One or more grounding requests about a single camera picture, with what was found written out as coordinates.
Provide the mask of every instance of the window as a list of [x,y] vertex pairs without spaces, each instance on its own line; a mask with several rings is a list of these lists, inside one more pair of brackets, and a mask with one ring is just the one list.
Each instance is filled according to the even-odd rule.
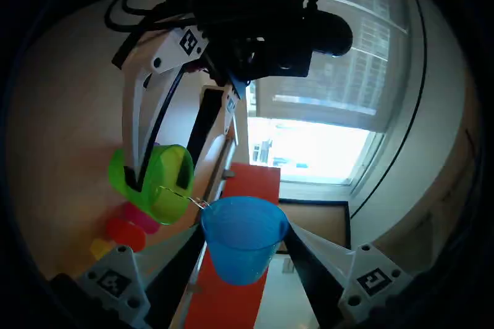
[[358,128],[294,120],[248,117],[253,165],[281,168],[291,183],[355,185],[363,175],[372,143],[381,135]]

